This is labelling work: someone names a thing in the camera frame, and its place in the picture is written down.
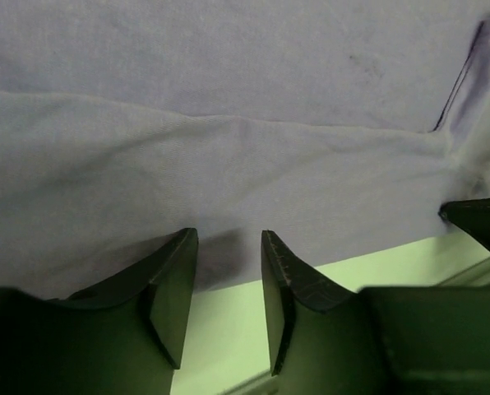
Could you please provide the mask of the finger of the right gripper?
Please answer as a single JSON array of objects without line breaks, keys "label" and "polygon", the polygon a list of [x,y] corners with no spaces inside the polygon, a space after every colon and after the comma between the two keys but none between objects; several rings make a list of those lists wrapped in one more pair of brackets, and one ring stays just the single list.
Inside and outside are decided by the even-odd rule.
[{"label": "finger of the right gripper", "polygon": [[446,202],[439,217],[455,225],[490,252],[490,198]]}]

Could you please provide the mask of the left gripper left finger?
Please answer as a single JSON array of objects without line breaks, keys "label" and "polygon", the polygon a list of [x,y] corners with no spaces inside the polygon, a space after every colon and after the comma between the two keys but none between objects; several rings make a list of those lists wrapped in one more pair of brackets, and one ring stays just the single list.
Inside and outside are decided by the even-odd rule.
[{"label": "left gripper left finger", "polygon": [[167,394],[198,252],[193,228],[65,300],[0,287],[0,394]]}]

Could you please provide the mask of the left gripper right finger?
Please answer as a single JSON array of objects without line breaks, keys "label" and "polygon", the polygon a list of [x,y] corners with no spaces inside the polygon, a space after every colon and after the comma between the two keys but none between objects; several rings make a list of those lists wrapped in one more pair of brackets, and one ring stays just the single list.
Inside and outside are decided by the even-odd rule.
[{"label": "left gripper right finger", "polygon": [[283,394],[490,394],[490,286],[353,292],[261,234],[270,371]]}]

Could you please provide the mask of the lavender t shirt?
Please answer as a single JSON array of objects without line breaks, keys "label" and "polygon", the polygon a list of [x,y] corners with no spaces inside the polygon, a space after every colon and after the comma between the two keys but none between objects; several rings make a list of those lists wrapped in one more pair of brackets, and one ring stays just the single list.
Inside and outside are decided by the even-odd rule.
[{"label": "lavender t shirt", "polygon": [[490,196],[490,1],[0,1],[0,286],[51,298],[184,227],[196,284],[442,235]]}]

